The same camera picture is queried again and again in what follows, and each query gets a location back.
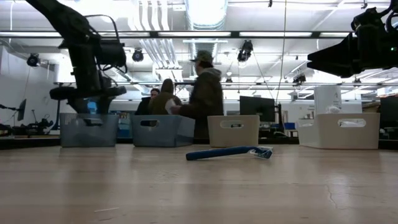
translucent blue bin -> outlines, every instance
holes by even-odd
[[[62,147],[114,147],[119,116],[60,113]]]
[[[179,115],[139,115],[131,119],[137,147],[180,147],[193,143],[195,120]]]

computer monitor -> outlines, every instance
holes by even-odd
[[[22,101],[22,103],[20,103],[19,108],[18,108],[18,117],[17,120],[18,121],[22,121],[24,119],[25,116],[25,107],[26,107],[26,99],[24,99],[24,101]]]
[[[380,99],[380,120],[398,121],[398,97],[390,96]]]
[[[241,115],[259,115],[262,122],[275,122],[275,100],[260,97],[240,96]]]

table surface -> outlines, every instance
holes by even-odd
[[[0,151],[1,223],[397,223],[398,154],[274,146]]]

blue handled tool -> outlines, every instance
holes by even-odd
[[[272,155],[272,147],[239,146],[225,149],[210,149],[200,152],[189,152],[185,156],[188,161],[207,159],[219,156],[231,156],[237,154],[252,153],[261,159],[269,159]]]

person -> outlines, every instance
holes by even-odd
[[[208,139],[208,116],[224,115],[221,72],[214,68],[211,53],[199,50],[195,59],[198,75],[189,104],[171,107],[173,114],[195,119],[195,138]]]
[[[148,106],[151,99],[155,98],[160,93],[159,89],[153,88],[150,91],[150,97],[141,98],[141,102],[138,104],[135,115],[150,115]]]
[[[173,81],[168,78],[163,81],[162,88],[160,89],[160,94],[150,100],[149,112],[156,115],[169,114],[165,109],[165,106],[170,99],[173,99],[176,105],[181,105],[181,100],[174,95]]]

